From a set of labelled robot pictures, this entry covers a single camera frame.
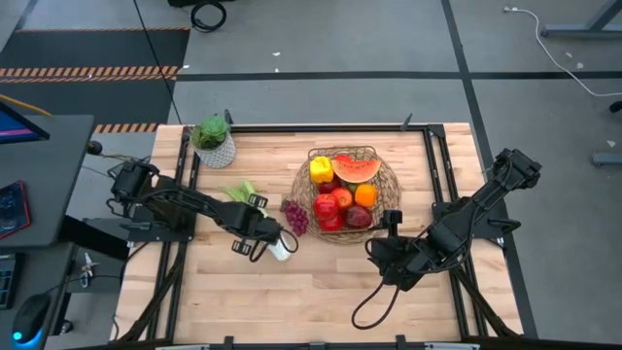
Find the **wooden tabletop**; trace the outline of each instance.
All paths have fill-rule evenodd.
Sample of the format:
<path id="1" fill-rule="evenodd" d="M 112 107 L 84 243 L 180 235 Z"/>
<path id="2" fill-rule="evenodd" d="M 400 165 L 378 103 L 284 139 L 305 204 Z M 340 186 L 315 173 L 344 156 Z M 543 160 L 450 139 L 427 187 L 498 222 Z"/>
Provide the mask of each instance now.
<path id="1" fill-rule="evenodd" d="M 483 185 L 482 170 L 468 123 L 445 125 L 449 152 L 460 195 Z M 152 163 L 174 176 L 181 126 L 161 126 L 155 138 Z M 308 150 L 338 145 L 370 145 L 396 172 L 401 186 L 403 224 L 400 234 L 415 234 L 432 222 L 432 180 L 420 132 L 271 133 L 233 135 L 237 158 L 226 169 L 200 166 L 197 189 L 228 200 L 222 188 L 250 180 L 269 200 L 270 216 L 281 223 L 278 207 L 291 191 L 294 176 Z M 436 163 L 442 164 L 434 141 Z M 186 161 L 190 168 L 190 157 Z M 185 184 L 190 172 L 185 172 Z M 449 198 L 441 171 L 444 198 Z M 369 342 L 458 340 L 456 314 L 448 273 L 427 275 L 397 303 L 383 324 L 358 331 L 350 324 L 354 308 L 380 282 L 363 246 L 334 246 L 312 235 L 299 239 L 300 249 L 287 262 L 266 253 L 259 262 L 230 251 L 233 236 L 205 217 L 199 217 L 196 236 L 188 248 L 175 343 L 222 343 L 233 335 L 237 343 Z M 152 243 L 129 262 L 121 289 L 117 320 L 121 334 L 143 311 L 156 280 L 161 244 Z M 518 311 L 499 247 L 476 240 L 471 251 L 477 281 L 484 297 L 516 332 Z M 171 263 L 175 251 L 171 252 Z M 376 320 L 387 308 L 394 287 L 385 287 L 358 315 L 359 323 Z M 466 313 L 471 333 L 475 323 L 468 296 Z M 158 335 L 163 336 L 168 299 L 160 312 Z"/>

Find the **potted plant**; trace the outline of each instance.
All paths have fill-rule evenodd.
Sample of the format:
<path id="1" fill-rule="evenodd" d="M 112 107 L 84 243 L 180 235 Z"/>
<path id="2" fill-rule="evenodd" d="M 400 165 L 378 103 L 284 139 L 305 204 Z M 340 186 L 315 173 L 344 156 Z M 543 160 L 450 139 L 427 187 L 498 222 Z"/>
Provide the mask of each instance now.
<path id="1" fill-rule="evenodd" d="M 207 118 L 192 129 L 194 151 L 207 166 L 223 168 L 235 159 L 235 144 L 229 133 L 228 111 Z"/>

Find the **computer monitor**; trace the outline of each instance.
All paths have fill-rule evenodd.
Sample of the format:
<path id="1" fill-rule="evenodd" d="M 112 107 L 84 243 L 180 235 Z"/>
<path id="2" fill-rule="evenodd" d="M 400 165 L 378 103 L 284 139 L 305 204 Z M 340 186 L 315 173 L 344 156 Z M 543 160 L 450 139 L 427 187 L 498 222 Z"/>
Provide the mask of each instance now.
<path id="1" fill-rule="evenodd" d="M 0 102 L 0 144 L 48 139 L 46 131 Z"/>

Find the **blue light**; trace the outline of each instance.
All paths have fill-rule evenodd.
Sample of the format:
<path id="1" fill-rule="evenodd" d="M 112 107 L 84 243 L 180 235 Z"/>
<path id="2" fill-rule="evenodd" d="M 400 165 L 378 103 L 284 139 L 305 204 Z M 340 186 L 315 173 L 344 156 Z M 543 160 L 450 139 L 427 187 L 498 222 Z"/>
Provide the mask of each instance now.
<path id="1" fill-rule="evenodd" d="M 37 346 L 39 341 L 41 341 L 42 337 L 43 337 L 43 329 L 39 330 L 37 332 L 37 334 L 35 335 L 35 337 L 30 339 L 30 341 L 27 341 L 27 342 L 25 342 L 23 344 L 15 342 L 15 346 L 16 346 L 17 349 L 33 349 L 35 346 Z"/>

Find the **hazard tape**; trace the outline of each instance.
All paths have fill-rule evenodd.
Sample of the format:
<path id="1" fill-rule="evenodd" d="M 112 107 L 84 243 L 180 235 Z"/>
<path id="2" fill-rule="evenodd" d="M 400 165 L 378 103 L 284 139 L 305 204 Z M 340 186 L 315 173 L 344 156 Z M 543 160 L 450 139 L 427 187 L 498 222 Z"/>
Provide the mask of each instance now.
<path id="1" fill-rule="evenodd" d="M 16 33 L 28 32 L 104 32 L 104 31 L 142 31 L 143 28 L 78 28 L 78 29 L 19 29 Z M 189 27 L 153 27 L 147 28 L 149 31 L 156 30 L 190 30 Z"/>
<path id="2" fill-rule="evenodd" d="M 0 84 L 177 80 L 177 66 L 0 68 Z"/>
<path id="3" fill-rule="evenodd" d="M 99 124 L 93 133 L 155 132 L 159 122 Z"/>
<path id="4" fill-rule="evenodd" d="M 50 67 L 50 68 L 0 68 L 0 78 L 11 77 L 116 77 L 141 75 L 175 75 L 179 67 L 157 66 L 131 67 Z"/>
<path id="5" fill-rule="evenodd" d="M 0 79 L 0 84 L 30 84 L 30 83 L 95 83 L 95 82 L 120 82 L 120 81 L 143 81 L 161 80 L 162 76 L 125 76 L 125 77 L 84 77 L 84 78 L 18 78 Z M 176 81 L 176 76 L 164 76 L 164 79 Z"/>

